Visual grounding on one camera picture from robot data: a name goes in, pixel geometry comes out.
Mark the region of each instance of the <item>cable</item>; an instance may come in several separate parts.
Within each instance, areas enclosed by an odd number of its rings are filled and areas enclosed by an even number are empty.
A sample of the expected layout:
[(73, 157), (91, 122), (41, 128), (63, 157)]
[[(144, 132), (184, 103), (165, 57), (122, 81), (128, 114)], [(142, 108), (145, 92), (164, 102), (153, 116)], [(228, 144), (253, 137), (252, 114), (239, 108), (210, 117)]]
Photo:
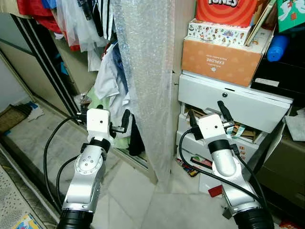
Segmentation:
[(74, 161), (78, 156), (75, 156), (71, 159), (69, 159), (68, 161), (66, 161), (61, 168), (58, 170), (57, 176), (56, 176), (56, 192), (57, 192), (57, 199), (59, 204), (62, 206), (62, 200), (61, 200), (61, 193), (60, 193), (60, 188), (59, 188), (59, 181), (61, 179), (61, 172), (63, 171), (63, 169), (72, 161)]
[(242, 160), (242, 158), (240, 157), (239, 154), (235, 154), (235, 155), (236, 155), (237, 158), (240, 160), (240, 162), (244, 165), (244, 167), (245, 167), (246, 169), (248, 169), (248, 171), (249, 171), (249, 172), (251, 173), (251, 175), (253, 176), (253, 178), (254, 178), (254, 180), (255, 180), (255, 182), (256, 182), (258, 188), (259, 188), (259, 191), (260, 191), (260, 193), (261, 193), (261, 195), (262, 195), (262, 199), (263, 199), (263, 201), (264, 201), (264, 206), (267, 207), (267, 201), (266, 201), (264, 192), (263, 192), (263, 190), (262, 190), (262, 187), (261, 187), (260, 183), (258, 182), (258, 180), (257, 180), (257, 178), (256, 178), (256, 175), (254, 174), (254, 172), (252, 171), (252, 169), (247, 165), (247, 163), (245, 163), (244, 160)]
[(253, 199), (257, 200), (257, 201), (262, 205), (262, 207), (265, 208), (264, 202), (263, 202), (258, 196), (256, 196), (255, 194), (253, 194), (252, 192), (249, 192), (247, 189), (244, 189), (243, 187), (240, 187), (240, 186), (237, 185), (237, 184), (234, 184), (234, 183), (232, 183), (232, 182), (230, 182), (230, 181), (228, 181), (228, 180), (225, 180), (225, 179), (223, 179), (223, 178), (221, 178), (221, 177), (219, 177), (219, 176), (216, 176), (216, 175), (214, 175), (214, 174), (211, 174), (211, 173), (209, 173), (209, 172), (206, 172), (206, 171), (204, 171), (204, 170), (201, 170), (201, 169), (199, 169), (199, 168), (196, 168), (196, 167), (190, 165), (190, 164), (185, 160), (185, 158), (183, 157), (183, 154), (182, 154), (182, 141), (183, 141), (184, 137), (185, 137), (187, 134), (190, 134), (190, 133), (192, 133), (192, 129), (187, 130), (186, 132), (184, 132), (183, 135), (182, 135), (181, 138), (180, 138), (180, 142), (179, 142), (179, 154), (180, 154), (180, 157), (181, 157), (182, 161), (183, 161), (187, 166), (189, 166), (190, 168), (192, 168), (193, 170), (196, 170), (196, 171), (198, 171), (198, 172), (200, 172), (200, 173), (203, 173), (203, 174), (205, 174), (205, 175), (207, 175), (207, 176), (210, 176), (210, 177), (212, 177), (212, 178), (215, 178), (215, 179), (217, 179), (217, 180), (220, 180), (221, 182), (226, 183), (226, 184), (228, 184), (228, 185), (231, 185), (231, 186), (233, 186), (234, 188), (236, 188), (236, 189), (238, 189), (238, 190), (240, 190), (240, 191), (246, 193), (247, 195), (251, 196)]
[(46, 187), (47, 187), (47, 191), (49, 193), (49, 196), (56, 208), (56, 210), (58, 212), (61, 211), (61, 208), (59, 207), (58, 203), (55, 201), (55, 198), (51, 192), (51, 188), (50, 188), (50, 184), (49, 184), (49, 179), (48, 179), (48, 170), (47, 170), (47, 153), (48, 153), (48, 147), (50, 145), (50, 142), (51, 140), (53, 139), (54, 135), (56, 134), (56, 132), (59, 130), (59, 128), (67, 121), (71, 120), (71, 119), (77, 119), (78, 117), (77, 116), (71, 116), (71, 117), (68, 117), (66, 119), (64, 119), (61, 123), (59, 123), (59, 125), (55, 128), (55, 130), (53, 131), (53, 133), (51, 134), (51, 136), (49, 137), (47, 143), (46, 143), (46, 146), (44, 148), (44, 151), (43, 151), (43, 176), (44, 176), (44, 182), (46, 184)]

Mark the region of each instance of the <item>clear plastic bag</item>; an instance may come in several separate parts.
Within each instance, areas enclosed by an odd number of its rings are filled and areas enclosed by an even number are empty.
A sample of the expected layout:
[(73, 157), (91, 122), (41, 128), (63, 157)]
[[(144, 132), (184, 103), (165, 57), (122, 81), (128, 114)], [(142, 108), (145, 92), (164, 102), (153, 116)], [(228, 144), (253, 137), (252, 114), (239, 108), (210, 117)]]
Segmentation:
[(131, 112), (160, 186), (166, 189), (174, 153), (174, 0), (112, 3)]
[(93, 20), (87, 20), (76, 0), (56, 0), (57, 20), (69, 46), (80, 45), (81, 52), (103, 47), (107, 40), (97, 34)]

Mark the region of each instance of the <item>white wall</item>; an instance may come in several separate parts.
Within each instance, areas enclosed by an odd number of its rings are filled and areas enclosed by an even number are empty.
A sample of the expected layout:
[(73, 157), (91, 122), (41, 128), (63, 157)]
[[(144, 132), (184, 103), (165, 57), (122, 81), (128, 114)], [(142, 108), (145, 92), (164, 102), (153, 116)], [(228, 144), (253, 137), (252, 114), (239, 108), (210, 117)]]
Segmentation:
[(0, 59), (0, 112), (9, 104), (30, 99), (5, 63)]

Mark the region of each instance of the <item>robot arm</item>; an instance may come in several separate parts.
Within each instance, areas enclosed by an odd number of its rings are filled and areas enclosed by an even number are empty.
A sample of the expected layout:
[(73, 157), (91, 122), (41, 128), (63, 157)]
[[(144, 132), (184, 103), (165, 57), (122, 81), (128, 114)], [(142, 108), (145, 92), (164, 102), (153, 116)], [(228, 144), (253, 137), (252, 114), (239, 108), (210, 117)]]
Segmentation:
[(193, 114), (189, 113), (192, 129), (183, 134), (184, 137), (186, 133), (193, 133), (196, 140), (205, 140), (213, 159), (213, 174), (199, 170), (185, 161), (181, 151), (183, 138), (179, 144), (180, 156), (189, 167), (222, 182), (228, 209), (240, 229), (273, 229), (274, 224), (266, 206), (257, 201), (259, 198), (256, 192), (243, 178), (241, 164), (232, 154), (232, 150), (236, 155), (239, 155), (239, 151), (236, 145), (230, 145), (225, 128), (233, 126), (234, 121), (223, 102), (218, 101), (218, 105), (226, 123), (222, 123), (218, 114), (210, 114), (199, 119), (197, 125)]
[(122, 126), (112, 127), (110, 112), (90, 109), (87, 112), (87, 130), (90, 142), (74, 164), (74, 176), (62, 205), (57, 229), (89, 229), (100, 194), (107, 153), (116, 132), (126, 132), (130, 112), (126, 110)]

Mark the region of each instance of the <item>white drawer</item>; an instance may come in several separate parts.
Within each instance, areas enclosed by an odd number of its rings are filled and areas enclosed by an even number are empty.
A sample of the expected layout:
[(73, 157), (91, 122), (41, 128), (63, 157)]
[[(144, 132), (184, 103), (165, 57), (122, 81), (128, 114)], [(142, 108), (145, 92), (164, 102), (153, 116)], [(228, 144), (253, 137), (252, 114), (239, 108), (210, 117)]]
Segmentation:
[[(184, 114), (179, 114), (178, 131), (184, 133), (185, 131), (187, 131), (190, 128), (191, 128), (191, 126), (190, 126), (190, 118), (186, 118), (186, 115), (184, 115)], [(248, 142), (250, 144), (260, 145), (262, 143), (262, 141), (266, 138), (267, 135), (268, 134), (266, 132), (261, 132), (254, 142), (252, 142), (249, 139), (242, 138), (242, 137), (240, 137), (239, 139), (241, 141), (246, 141), (246, 142)]]
[(200, 109), (220, 111), (222, 100), (233, 119), (242, 124), (270, 133), (288, 111), (292, 99), (263, 93), (254, 89), (181, 74), (179, 101)]
[[(177, 138), (176, 138), (177, 146), (179, 145), (179, 141), (182, 134), (183, 132), (177, 131)], [(251, 157), (254, 155), (254, 153), (257, 151), (259, 147), (256, 144), (251, 144), (238, 138), (232, 139), (228, 137), (228, 140), (230, 144), (237, 145), (241, 153), (241, 157), (246, 163), (248, 163), (248, 161), (251, 159)], [(182, 148), (188, 152), (191, 152), (192, 154), (199, 154), (208, 160), (212, 160), (210, 151), (204, 140), (196, 141), (192, 134), (188, 134), (184, 137)]]

